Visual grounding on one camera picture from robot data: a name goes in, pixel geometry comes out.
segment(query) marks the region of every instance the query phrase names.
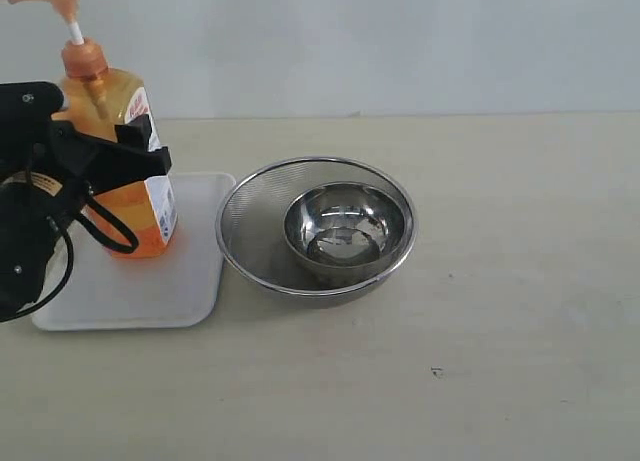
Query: beige tabletop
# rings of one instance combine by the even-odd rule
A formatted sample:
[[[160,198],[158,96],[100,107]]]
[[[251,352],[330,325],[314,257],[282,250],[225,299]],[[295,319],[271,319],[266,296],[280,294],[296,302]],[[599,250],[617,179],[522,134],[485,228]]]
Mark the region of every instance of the beige tabletop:
[[[163,121],[176,171],[356,158],[412,256],[308,310],[231,268],[183,330],[0,326],[6,460],[640,459],[640,114]]]

